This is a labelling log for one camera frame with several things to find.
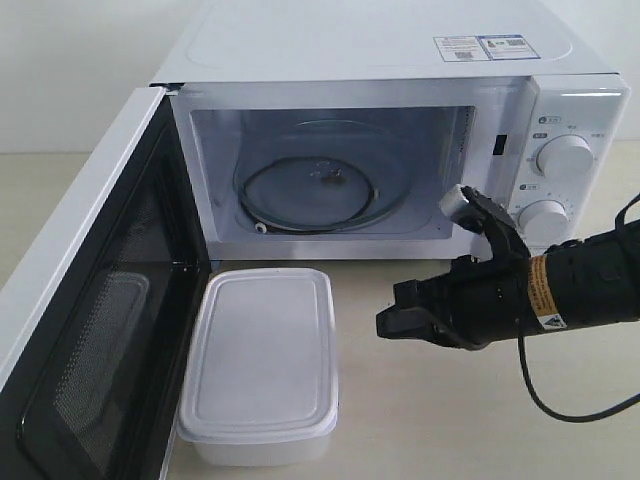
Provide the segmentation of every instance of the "yellow label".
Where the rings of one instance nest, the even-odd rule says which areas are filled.
[[[545,330],[567,328],[549,288],[546,255],[531,259],[528,293],[531,307]]]

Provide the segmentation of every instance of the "white microwave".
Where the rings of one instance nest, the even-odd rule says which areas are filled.
[[[212,261],[484,256],[458,183],[567,238],[628,96],[535,2],[206,2],[0,291],[0,478],[166,471]]]

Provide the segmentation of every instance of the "open microwave door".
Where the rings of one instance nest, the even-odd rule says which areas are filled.
[[[0,292],[0,478],[157,478],[209,274],[166,91],[136,90]]]

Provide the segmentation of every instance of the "timer knob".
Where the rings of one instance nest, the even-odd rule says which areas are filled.
[[[542,147],[537,158],[538,168],[552,182],[571,181],[585,175],[593,162],[589,144],[577,135],[554,138]]]
[[[569,218],[561,203],[541,200],[520,212],[518,224],[527,240],[548,244],[565,234]]]

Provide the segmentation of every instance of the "robotic arm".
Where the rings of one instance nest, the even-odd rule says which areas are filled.
[[[591,422],[640,403],[638,394],[593,415],[554,412],[533,388],[524,342],[530,335],[638,320],[640,220],[625,224],[627,210],[638,201],[640,195],[620,211],[614,230],[531,257],[501,206],[471,187],[455,186],[441,200],[441,210],[465,230],[484,235],[493,257],[478,262],[466,255],[447,274],[394,285],[395,305],[376,318],[378,336],[466,350],[517,338],[529,394],[561,421]]]

